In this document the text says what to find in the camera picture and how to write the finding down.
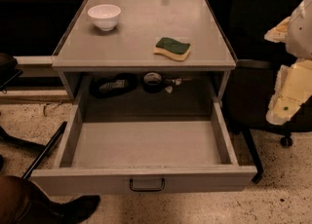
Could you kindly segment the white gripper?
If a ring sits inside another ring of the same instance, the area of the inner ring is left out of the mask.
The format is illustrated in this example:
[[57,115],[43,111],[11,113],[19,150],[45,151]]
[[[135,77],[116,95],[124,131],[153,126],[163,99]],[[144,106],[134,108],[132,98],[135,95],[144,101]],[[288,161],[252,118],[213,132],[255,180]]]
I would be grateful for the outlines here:
[[[302,0],[291,14],[268,30],[264,39],[285,43],[289,54],[312,59],[312,0]],[[281,126],[288,122],[312,95],[312,61],[299,59],[278,71],[266,120]]]

